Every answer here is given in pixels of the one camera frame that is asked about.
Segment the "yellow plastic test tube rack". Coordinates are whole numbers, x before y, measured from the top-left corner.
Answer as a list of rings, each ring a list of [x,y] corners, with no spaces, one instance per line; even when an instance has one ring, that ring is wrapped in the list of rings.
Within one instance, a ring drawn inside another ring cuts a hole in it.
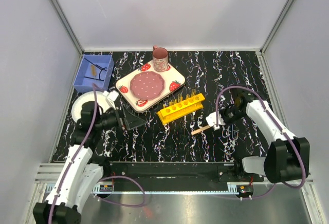
[[[199,109],[202,109],[202,101],[204,100],[205,97],[203,94],[197,94],[193,97],[182,100],[181,102],[177,102],[173,105],[164,107],[158,111],[157,114],[161,123],[166,125]]]

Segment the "test tube brush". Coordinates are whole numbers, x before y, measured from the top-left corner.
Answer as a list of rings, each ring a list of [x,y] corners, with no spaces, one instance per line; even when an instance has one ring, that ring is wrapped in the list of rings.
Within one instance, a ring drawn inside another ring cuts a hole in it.
[[[90,64],[90,74],[91,74],[91,77],[85,75],[84,78],[94,79],[95,81],[102,81],[103,82],[105,79],[101,78],[101,74],[103,72],[107,71],[107,67],[101,67],[97,64],[94,64],[93,62],[91,62],[87,58],[83,58],[83,60],[85,60],[86,62],[88,62]]]

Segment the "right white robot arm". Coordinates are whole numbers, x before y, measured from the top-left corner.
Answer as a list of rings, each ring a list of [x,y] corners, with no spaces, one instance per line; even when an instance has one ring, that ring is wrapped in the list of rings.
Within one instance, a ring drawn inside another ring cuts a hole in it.
[[[234,177],[245,181],[251,174],[258,174],[273,184],[302,188],[309,174],[309,141],[287,129],[256,91],[244,86],[221,90],[215,101],[215,125],[229,126],[246,117],[257,125],[269,148],[265,157],[242,158],[233,168]]]

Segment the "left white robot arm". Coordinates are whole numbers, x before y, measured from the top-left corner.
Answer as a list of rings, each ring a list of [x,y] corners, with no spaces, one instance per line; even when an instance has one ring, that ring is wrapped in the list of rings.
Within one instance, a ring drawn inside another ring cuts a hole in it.
[[[106,157],[94,154],[101,132],[117,127],[122,131],[145,125],[145,121],[126,109],[103,111],[96,101],[81,106],[77,128],[64,166],[53,189],[33,208],[36,223],[80,223],[84,205],[101,180],[116,179]]]

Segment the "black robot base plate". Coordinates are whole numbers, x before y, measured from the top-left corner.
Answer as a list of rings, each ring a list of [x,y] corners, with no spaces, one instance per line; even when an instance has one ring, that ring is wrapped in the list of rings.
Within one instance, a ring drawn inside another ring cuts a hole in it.
[[[234,162],[109,162],[104,166],[104,176],[127,176],[141,186],[264,181],[261,176],[244,173]]]

